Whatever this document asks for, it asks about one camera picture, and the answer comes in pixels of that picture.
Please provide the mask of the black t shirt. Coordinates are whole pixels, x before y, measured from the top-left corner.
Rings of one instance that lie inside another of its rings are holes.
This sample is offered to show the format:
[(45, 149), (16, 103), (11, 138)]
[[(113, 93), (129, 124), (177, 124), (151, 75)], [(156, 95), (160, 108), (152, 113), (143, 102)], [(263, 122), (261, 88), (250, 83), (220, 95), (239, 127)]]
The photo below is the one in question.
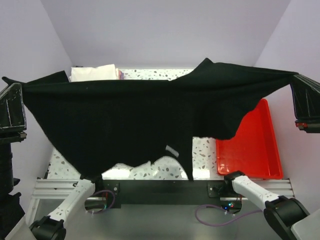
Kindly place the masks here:
[(193, 180), (193, 139), (233, 138), (244, 116), (294, 76), (205, 59), (174, 80), (70, 82), (60, 71), (21, 88), (48, 140), (83, 176), (169, 156)]

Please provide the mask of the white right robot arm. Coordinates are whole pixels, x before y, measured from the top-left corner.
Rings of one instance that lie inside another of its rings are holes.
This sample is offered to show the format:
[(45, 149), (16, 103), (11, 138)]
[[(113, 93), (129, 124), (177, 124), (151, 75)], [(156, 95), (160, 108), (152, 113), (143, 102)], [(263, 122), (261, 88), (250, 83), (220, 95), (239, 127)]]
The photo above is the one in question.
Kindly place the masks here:
[[(320, 84), (302, 74), (290, 84), (295, 125), (308, 134), (320, 132)], [(230, 197), (246, 197), (264, 215), (268, 225), (283, 240), (318, 240), (320, 212), (309, 213), (295, 198), (270, 192), (249, 179), (241, 171), (224, 176), (223, 192)]]

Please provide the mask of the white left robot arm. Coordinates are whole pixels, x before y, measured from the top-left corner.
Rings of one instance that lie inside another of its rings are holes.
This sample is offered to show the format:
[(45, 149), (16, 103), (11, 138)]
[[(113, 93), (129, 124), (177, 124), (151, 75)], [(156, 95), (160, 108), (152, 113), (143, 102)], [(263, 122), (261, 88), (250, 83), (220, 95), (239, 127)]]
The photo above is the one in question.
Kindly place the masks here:
[(26, 139), (27, 120), (22, 86), (8, 85), (0, 92), (0, 238), (2, 240), (63, 240), (67, 225), (90, 196), (99, 196), (104, 184), (79, 180), (67, 198), (51, 213), (30, 226), (20, 205), (21, 193), (11, 194), (20, 179), (13, 175), (11, 144)]

